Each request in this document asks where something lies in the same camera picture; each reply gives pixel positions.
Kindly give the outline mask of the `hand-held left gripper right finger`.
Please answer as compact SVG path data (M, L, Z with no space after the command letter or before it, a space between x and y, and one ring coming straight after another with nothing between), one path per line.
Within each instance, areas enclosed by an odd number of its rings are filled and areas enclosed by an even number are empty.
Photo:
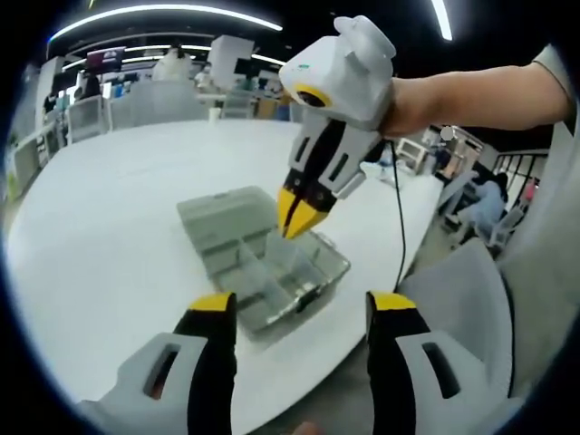
M492 372L404 295L368 292L366 321L373 433L497 434L520 410L510 366Z

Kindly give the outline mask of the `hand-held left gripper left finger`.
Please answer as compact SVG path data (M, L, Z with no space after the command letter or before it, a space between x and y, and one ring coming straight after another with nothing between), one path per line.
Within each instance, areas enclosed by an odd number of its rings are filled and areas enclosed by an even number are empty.
M236 295L204 295L173 332L123 362L99 400L81 401L80 414L100 434L229 434L236 341Z

